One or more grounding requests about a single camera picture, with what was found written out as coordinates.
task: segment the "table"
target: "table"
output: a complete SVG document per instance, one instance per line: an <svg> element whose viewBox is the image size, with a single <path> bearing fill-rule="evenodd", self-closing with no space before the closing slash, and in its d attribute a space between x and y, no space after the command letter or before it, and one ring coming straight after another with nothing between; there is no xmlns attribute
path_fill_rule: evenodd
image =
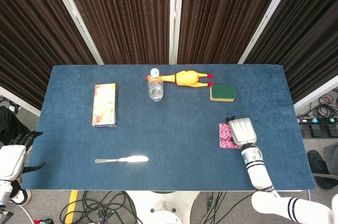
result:
<svg viewBox="0 0 338 224"><path fill-rule="evenodd" d="M144 79L195 70L234 85L234 102L210 101L209 88L164 83L153 102ZM116 128L91 125L94 86L118 87ZM219 123L249 117L277 190L314 187L282 66L266 64L55 66L23 188L56 190L253 190L240 150L219 148ZM96 158L146 155L146 163L95 164Z"/></svg>

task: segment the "green sponge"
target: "green sponge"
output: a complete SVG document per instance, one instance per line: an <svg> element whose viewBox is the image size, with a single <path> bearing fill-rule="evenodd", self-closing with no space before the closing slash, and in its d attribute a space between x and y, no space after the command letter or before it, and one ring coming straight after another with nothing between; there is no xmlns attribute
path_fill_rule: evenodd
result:
<svg viewBox="0 0 338 224"><path fill-rule="evenodd" d="M234 101L234 86L213 85L210 87L210 100Z"/></svg>

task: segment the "cardboard box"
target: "cardboard box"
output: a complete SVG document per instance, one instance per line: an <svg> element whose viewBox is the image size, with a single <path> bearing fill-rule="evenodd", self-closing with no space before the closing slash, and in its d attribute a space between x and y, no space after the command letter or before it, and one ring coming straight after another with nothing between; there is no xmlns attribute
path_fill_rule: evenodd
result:
<svg viewBox="0 0 338 224"><path fill-rule="evenodd" d="M95 85L92 125L94 127L117 126L117 88L115 83Z"/></svg>

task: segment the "brown curtain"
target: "brown curtain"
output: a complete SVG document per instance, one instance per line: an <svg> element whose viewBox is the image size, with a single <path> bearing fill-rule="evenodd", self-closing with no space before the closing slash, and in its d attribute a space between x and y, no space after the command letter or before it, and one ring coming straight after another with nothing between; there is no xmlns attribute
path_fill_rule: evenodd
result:
<svg viewBox="0 0 338 224"><path fill-rule="evenodd" d="M245 63L282 64L294 102L338 75L338 0L282 0Z"/></svg>
<svg viewBox="0 0 338 224"><path fill-rule="evenodd" d="M0 0L0 86L41 108L52 67L95 64L61 0Z"/></svg>
<svg viewBox="0 0 338 224"><path fill-rule="evenodd" d="M105 63L168 63L170 0L74 0Z"/></svg>
<svg viewBox="0 0 338 224"><path fill-rule="evenodd" d="M271 0L182 0L178 63L237 63Z"/></svg>

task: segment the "pink patterned box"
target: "pink patterned box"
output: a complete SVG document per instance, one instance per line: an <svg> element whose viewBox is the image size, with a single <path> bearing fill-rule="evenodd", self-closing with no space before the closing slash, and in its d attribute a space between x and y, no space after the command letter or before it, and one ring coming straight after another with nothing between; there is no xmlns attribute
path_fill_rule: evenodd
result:
<svg viewBox="0 0 338 224"><path fill-rule="evenodd" d="M220 124L220 148L240 148L232 140L230 126Z"/></svg>

